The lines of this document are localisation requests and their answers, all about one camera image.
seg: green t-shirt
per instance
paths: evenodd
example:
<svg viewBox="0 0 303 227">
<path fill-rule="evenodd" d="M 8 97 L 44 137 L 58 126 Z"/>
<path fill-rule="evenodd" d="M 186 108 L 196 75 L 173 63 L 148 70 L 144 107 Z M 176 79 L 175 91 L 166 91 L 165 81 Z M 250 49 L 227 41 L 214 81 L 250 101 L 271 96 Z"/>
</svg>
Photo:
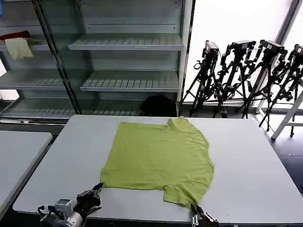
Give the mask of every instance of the green t-shirt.
<svg viewBox="0 0 303 227">
<path fill-rule="evenodd" d="M 214 176 L 203 134 L 184 117 L 168 125 L 121 122 L 106 165 L 105 187 L 164 190 L 164 200 L 190 208 Z"/>
</svg>

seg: metal shelf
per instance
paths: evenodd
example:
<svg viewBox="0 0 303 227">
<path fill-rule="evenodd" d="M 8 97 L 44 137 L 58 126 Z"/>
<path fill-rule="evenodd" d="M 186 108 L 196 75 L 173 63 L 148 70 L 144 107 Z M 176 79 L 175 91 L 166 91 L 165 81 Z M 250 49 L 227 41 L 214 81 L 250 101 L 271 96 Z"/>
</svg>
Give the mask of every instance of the metal shelf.
<svg viewBox="0 0 303 227">
<path fill-rule="evenodd" d="M 94 71 L 80 87 L 82 91 L 178 92 L 176 72 Z"/>
<path fill-rule="evenodd" d="M 81 70 L 68 71 L 72 87 L 79 87 L 85 76 Z M 57 70 L 11 70 L 0 77 L 0 89 L 64 90 Z"/>
<path fill-rule="evenodd" d="M 70 50 L 181 51 L 179 34 L 84 34 Z"/>
<path fill-rule="evenodd" d="M 49 51 L 49 47 L 43 35 L 35 35 L 32 37 L 35 40 L 39 40 L 38 44 L 30 45 L 33 51 Z M 0 51 L 7 51 L 4 41 L 0 41 Z"/>
<path fill-rule="evenodd" d="M 98 100 L 94 103 L 93 108 L 83 112 L 92 115 L 139 116 L 142 102 L 137 100 Z"/>
<path fill-rule="evenodd" d="M 8 106 L 0 117 L 9 118 L 64 118 L 75 114 L 67 98 L 23 98 Z"/>
<path fill-rule="evenodd" d="M 31 0 L 3 0 L 3 2 L 19 2 L 19 1 L 31 1 Z"/>
</svg>

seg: black bag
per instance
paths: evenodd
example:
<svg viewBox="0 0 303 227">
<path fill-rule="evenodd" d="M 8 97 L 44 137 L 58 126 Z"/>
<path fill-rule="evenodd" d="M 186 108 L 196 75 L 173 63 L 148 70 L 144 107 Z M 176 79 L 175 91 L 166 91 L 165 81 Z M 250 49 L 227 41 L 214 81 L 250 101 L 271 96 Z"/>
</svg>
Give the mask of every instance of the black bag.
<svg viewBox="0 0 303 227">
<path fill-rule="evenodd" d="M 140 116 L 151 117 L 176 117 L 177 108 L 176 102 L 162 96 L 151 96 L 147 98 L 140 106 L 142 113 Z"/>
</svg>

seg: gray table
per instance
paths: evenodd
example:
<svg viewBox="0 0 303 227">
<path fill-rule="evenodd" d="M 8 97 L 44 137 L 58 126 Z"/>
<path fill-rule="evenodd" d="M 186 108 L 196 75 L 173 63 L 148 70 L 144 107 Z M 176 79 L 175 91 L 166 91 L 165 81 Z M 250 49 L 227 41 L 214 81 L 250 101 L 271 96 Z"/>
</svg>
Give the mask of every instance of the gray table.
<svg viewBox="0 0 303 227">
<path fill-rule="evenodd" d="M 303 223 L 303 198 L 252 120 L 189 118 L 210 143 L 214 180 L 199 203 L 220 223 Z M 36 212 L 42 204 L 73 199 L 99 182 L 119 122 L 166 124 L 167 118 L 73 116 L 14 204 Z M 164 202 L 163 191 L 105 188 L 92 218 L 189 222 L 190 212 Z"/>
<path fill-rule="evenodd" d="M 0 131 L 0 220 L 47 151 L 47 132 Z"/>
</svg>

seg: floor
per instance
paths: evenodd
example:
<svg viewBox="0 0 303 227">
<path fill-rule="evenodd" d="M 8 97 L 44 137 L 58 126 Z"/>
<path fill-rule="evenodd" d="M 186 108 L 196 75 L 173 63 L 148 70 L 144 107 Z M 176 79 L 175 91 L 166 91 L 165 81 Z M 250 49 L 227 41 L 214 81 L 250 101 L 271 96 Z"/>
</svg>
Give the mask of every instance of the floor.
<svg viewBox="0 0 303 227">
<path fill-rule="evenodd" d="M 181 108 L 181 115 L 187 117 L 189 114 L 190 106 L 183 105 Z M 194 113 L 193 117 L 212 117 L 213 116 L 213 106 L 203 107 L 198 113 Z M 226 108 L 228 112 L 229 118 L 240 118 L 241 114 L 234 112 L 234 107 Z M 254 113 L 249 114 L 249 118 L 258 121 L 260 119 L 260 115 L 255 115 Z M 283 115 L 272 114 L 271 115 L 271 126 L 275 129 L 283 119 Z M 303 122 L 303 116 L 298 116 L 297 120 Z M 18 130 L 18 131 L 48 131 L 54 135 L 54 138 L 58 136 L 60 131 L 63 129 L 63 126 L 38 126 L 38 125 L 16 125 L 16 124 L 0 124 L 0 130 Z M 294 132 L 295 135 L 293 138 L 289 137 L 290 128 L 286 127 L 281 135 L 276 139 L 276 141 L 270 139 L 271 133 L 263 131 L 265 136 L 268 138 L 268 141 L 274 148 L 275 152 L 281 159 L 284 164 L 286 170 L 289 172 L 291 178 L 296 184 L 297 188 L 301 193 L 303 193 L 303 127 L 296 127 Z M 41 226 L 39 222 L 40 217 L 32 214 L 22 214 L 17 213 L 10 209 L 7 214 L 4 216 L 3 220 L 0 222 L 1 227 L 38 227 Z M 166 225 L 164 223 L 161 224 L 153 224 L 153 223 L 144 223 L 144 222 L 132 222 L 132 221 L 110 221 L 110 220 L 88 220 L 86 227 L 92 226 L 106 226 L 106 227 L 120 227 L 125 225 L 132 225 L 133 227 L 141 227 L 141 226 L 161 226 Z M 187 227 L 189 225 L 176 225 L 180 227 Z"/>
</svg>

